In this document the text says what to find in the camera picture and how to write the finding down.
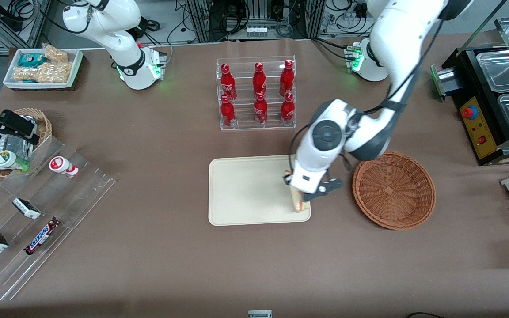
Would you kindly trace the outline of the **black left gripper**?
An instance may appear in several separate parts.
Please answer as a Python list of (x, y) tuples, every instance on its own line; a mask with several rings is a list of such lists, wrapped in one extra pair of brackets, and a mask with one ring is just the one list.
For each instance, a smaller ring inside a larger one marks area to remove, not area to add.
[[(283, 175), (283, 181), (286, 185), (291, 185), (292, 179), (293, 179), (293, 173), (285, 173), (285, 175)], [(301, 201), (304, 203), (312, 201), (313, 199), (315, 199), (317, 197), (321, 197), (320, 192), (316, 192), (316, 193), (301, 192)]]

